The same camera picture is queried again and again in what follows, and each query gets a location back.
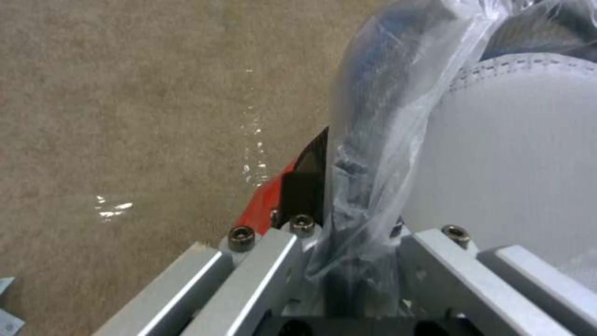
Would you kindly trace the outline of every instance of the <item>white fabric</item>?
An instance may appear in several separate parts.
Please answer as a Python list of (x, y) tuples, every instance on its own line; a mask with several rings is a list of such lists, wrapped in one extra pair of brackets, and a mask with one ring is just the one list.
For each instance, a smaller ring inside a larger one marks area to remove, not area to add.
[(519, 244), (597, 291), (597, 66), (554, 54), (462, 70), (429, 119), (403, 211)]

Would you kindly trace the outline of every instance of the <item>beige carpet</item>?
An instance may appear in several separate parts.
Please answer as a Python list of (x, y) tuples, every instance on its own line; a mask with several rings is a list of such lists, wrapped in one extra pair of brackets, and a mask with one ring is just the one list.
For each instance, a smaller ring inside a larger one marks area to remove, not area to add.
[(0, 2), (0, 307), (85, 335), (327, 122), (380, 0)]

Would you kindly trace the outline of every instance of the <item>red metal piece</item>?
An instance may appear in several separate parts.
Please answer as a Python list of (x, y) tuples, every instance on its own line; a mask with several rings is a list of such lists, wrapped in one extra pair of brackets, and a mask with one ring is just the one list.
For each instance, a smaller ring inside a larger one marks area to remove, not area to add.
[(282, 175), (292, 172), (293, 169), (294, 162), (287, 165), (280, 175), (260, 186), (234, 226), (246, 225), (259, 234), (265, 234), (270, 227), (270, 212), (272, 209), (277, 209), (280, 203)]

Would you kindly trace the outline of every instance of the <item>hex socket bolt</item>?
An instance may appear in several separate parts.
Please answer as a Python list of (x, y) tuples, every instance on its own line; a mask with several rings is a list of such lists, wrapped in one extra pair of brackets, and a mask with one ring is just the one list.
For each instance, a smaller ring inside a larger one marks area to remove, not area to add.
[(466, 232), (466, 230), (462, 227), (456, 225), (445, 225), (442, 227), (442, 233), (465, 250), (469, 245), (469, 233)]
[(308, 238), (315, 232), (315, 221), (309, 215), (295, 215), (290, 218), (290, 232), (298, 238)]
[(228, 232), (228, 247), (234, 252), (250, 251), (255, 246), (255, 231), (248, 226), (233, 227)]

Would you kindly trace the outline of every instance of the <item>plastic bag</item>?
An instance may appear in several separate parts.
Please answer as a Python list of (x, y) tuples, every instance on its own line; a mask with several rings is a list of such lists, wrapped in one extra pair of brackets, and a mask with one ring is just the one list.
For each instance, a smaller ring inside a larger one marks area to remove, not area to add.
[[(545, 23), (567, 10), (588, 14), (585, 22), (594, 30), (590, 0), (529, 6), (399, 1), (369, 19), (351, 42), (331, 111), (324, 231), (307, 267), (308, 279), (324, 280), (327, 315), (403, 313), (398, 242), (391, 232), (414, 180), (427, 118), (463, 65), (484, 53), (516, 52), (501, 51), (496, 40), (486, 50), (500, 25), (517, 17)], [(572, 50), (558, 47), (556, 52)]]

